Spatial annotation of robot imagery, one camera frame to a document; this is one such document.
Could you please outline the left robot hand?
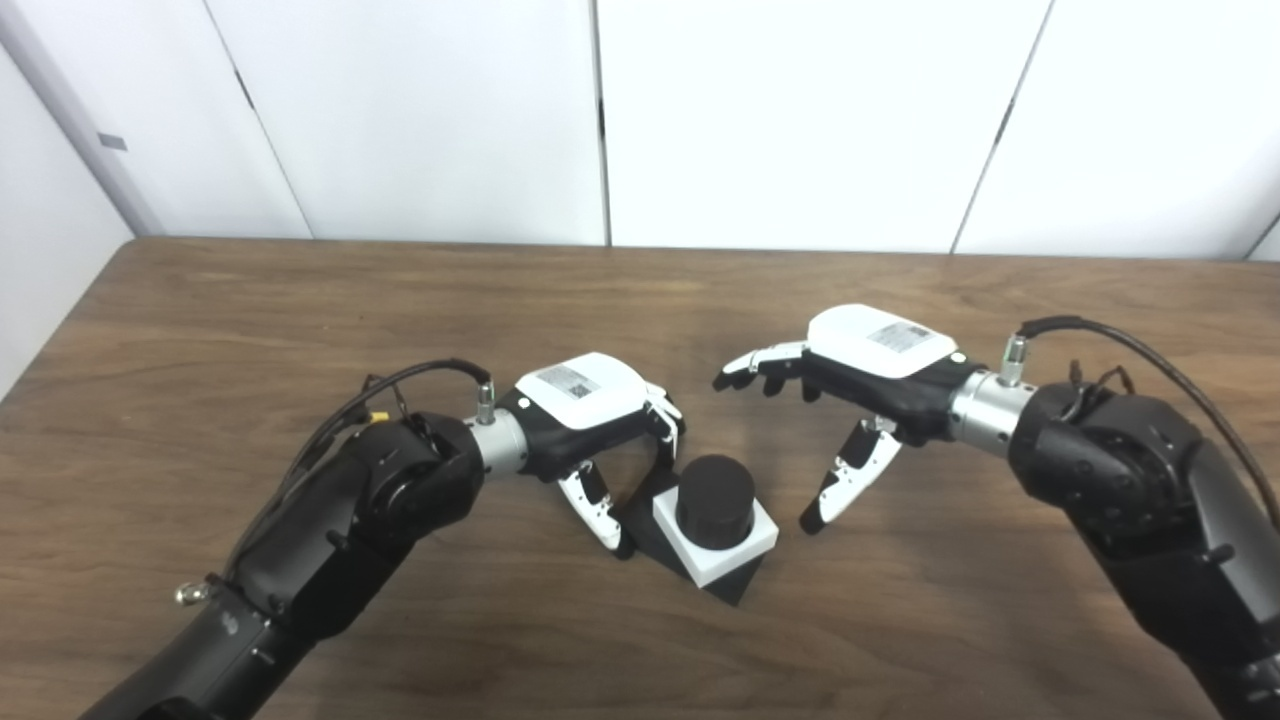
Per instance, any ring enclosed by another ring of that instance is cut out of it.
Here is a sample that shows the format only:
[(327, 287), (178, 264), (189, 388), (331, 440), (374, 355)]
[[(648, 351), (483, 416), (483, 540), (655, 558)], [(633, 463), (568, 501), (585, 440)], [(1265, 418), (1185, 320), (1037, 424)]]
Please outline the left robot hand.
[(518, 432), (516, 474), (558, 486), (602, 546), (630, 559), (634, 542), (596, 459), (652, 437), (655, 465), (672, 468), (686, 423), (669, 393), (627, 363), (590, 352), (522, 375), (497, 406)]

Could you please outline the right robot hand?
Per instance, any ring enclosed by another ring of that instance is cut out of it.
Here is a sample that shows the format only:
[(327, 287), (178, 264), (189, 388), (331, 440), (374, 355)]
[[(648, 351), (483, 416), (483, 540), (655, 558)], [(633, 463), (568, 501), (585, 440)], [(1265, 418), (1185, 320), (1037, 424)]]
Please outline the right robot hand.
[(810, 319), (805, 340), (755, 348), (726, 363), (712, 387), (745, 389), (756, 378), (773, 397), (791, 380), (803, 400), (841, 398), (865, 410), (799, 524), (820, 533), (868, 489), (905, 447), (952, 441), (961, 388), (988, 366), (943, 333), (865, 304), (829, 307)]

